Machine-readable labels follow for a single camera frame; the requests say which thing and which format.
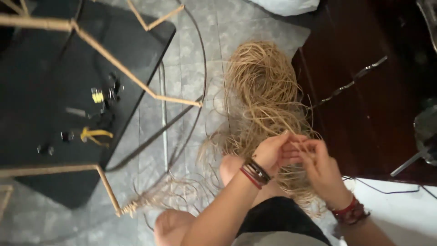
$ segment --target person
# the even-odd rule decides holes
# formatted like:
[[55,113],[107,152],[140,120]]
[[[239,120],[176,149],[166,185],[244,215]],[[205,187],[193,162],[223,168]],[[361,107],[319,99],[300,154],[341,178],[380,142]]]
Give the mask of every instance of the person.
[[160,214],[154,228],[156,244],[330,245],[279,185],[268,181],[280,167],[294,163],[303,164],[315,192],[339,221],[348,245],[394,245],[346,188],[325,143],[289,132],[267,138],[248,160],[224,156],[220,176],[225,188],[197,217],[173,209]]

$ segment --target gray tile floor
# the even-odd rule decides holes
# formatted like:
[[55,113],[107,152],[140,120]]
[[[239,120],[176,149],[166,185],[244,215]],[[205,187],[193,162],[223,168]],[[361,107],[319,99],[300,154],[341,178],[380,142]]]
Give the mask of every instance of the gray tile floor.
[[[108,4],[128,8],[125,0],[104,0]],[[134,0],[140,12],[161,16],[177,7],[174,0]],[[274,40],[290,56],[303,44],[309,30],[277,21],[261,8],[243,0],[182,0],[197,20],[205,42],[208,95],[201,118],[188,147],[184,150],[172,172],[183,176],[195,171],[194,160],[198,147],[205,137],[225,119],[210,112],[220,106],[223,94],[222,61],[241,43],[250,39]],[[196,99],[203,85],[203,60],[196,30],[185,13],[170,19],[177,26],[177,33],[164,57],[167,95]],[[158,77],[151,88],[159,91]],[[167,117],[173,118],[184,108],[181,104],[168,103]],[[145,95],[111,164],[114,165],[147,140],[161,127],[160,102]],[[171,152],[187,137],[193,126],[196,112],[186,114],[168,131],[168,148]],[[163,172],[163,139],[156,140],[128,165],[108,179],[117,199],[124,203],[135,193],[133,185],[144,190]],[[141,213],[130,218],[117,218],[103,185],[100,183],[87,206],[70,211],[38,193],[11,180],[15,191],[0,224],[0,245],[5,241],[30,242],[30,245],[58,246],[145,246],[154,245],[153,233],[148,229]],[[159,211],[148,211],[153,224]]]

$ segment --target metal rod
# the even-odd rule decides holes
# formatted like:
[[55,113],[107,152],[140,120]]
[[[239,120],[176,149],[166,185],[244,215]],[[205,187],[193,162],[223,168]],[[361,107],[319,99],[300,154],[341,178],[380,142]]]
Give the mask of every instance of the metal rod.
[[[164,70],[164,63],[162,61],[160,63],[160,66],[158,67],[158,74],[160,76],[161,95],[165,96],[165,70]],[[162,114],[162,124],[164,127],[167,125],[167,103],[166,103],[166,101],[161,102],[161,114]],[[165,171],[168,172],[167,130],[165,130],[163,132],[163,140],[164,140],[164,165],[165,165]]]
[[409,165],[411,165],[413,162],[415,162],[417,159],[422,157],[423,153],[419,152],[415,154],[413,157],[411,157],[408,161],[406,161],[404,164],[400,165],[400,167],[396,168],[395,171],[390,173],[390,176],[394,177],[398,175],[400,172],[402,172],[404,169],[406,169]]

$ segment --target wooden cabinet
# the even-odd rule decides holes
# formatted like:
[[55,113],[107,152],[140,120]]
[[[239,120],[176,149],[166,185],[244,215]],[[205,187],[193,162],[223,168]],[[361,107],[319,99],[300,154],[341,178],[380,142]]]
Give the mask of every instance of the wooden cabinet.
[[[298,83],[312,105],[317,105],[336,89],[355,81],[313,111],[314,129],[326,141],[344,175],[434,185],[437,168],[423,160],[395,178],[389,174],[417,152],[413,122],[422,110],[421,100],[437,96],[435,86],[427,81],[432,72],[424,73],[436,70],[436,56],[428,52],[428,62],[417,64],[414,56],[405,53],[415,50],[417,43],[430,42],[423,36],[415,40],[412,32],[397,26],[397,20],[384,20],[386,16],[404,17],[408,8],[419,11],[411,9],[414,1],[403,3],[402,8],[378,4],[367,0],[322,1],[311,35],[292,61]],[[417,13],[409,13],[404,21],[407,25],[424,24]],[[385,56],[386,61],[356,77]],[[309,100],[304,99],[304,103],[309,105]]]

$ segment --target bundle of rattan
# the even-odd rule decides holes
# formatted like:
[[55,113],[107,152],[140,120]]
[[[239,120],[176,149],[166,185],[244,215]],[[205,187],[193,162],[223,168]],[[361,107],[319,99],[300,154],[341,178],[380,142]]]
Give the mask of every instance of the bundle of rattan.
[[[199,162],[211,167],[206,151],[250,157],[266,138],[289,130],[317,135],[308,124],[307,108],[298,100],[301,91],[290,59],[272,42],[241,44],[227,63],[225,110],[228,122],[206,140]],[[282,168],[277,182],[295,202],[307,209],[317,201],[301,164]]]

